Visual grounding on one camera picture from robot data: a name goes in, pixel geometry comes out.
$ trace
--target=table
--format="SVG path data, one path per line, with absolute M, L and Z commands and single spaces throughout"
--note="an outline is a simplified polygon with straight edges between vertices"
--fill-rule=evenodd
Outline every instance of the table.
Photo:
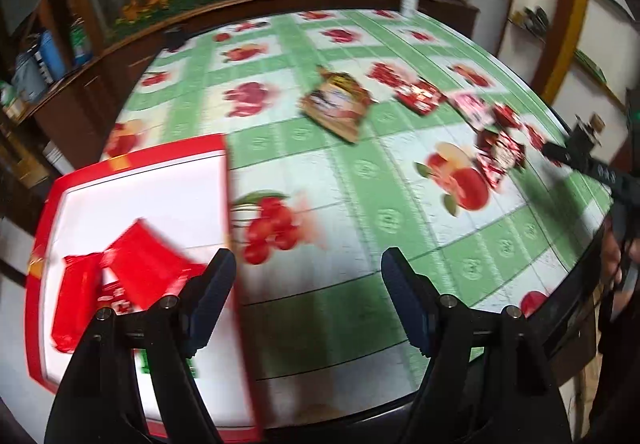
M 428 164 L 437 143 L 468 156 L 474 132 L 448 104 L 412 114 L 369 76 L 375 63 L 445 92 L 473 89 L 562 142 L 561 125 L 527 85 L 450 28 L 422 14 L 331 10 L 232 24 L 162 51 L 104 154 L 227 134 L 243 332 L 266 427 L 357 413 L 417 389 L 427 361 L 408 344 L 384 287 L 387 247 L 398 246 L 441 293 L 499 312 L 527 292 L 550 294 L 610 205 L 602 186 L 529 147 L 526 168 L 511 171 L 499 193 L 457 180 L 452 215 L 444 184 L 415 163 Z M 355 145 L 297 108 L 319 82 L 318 64 L 348 72 L 377 101 Z M 257 200 L 272 195 L 300 224 L 296 245 L 251 265 L 243 254 L 261 256 L 245 252 L 248 226 Z

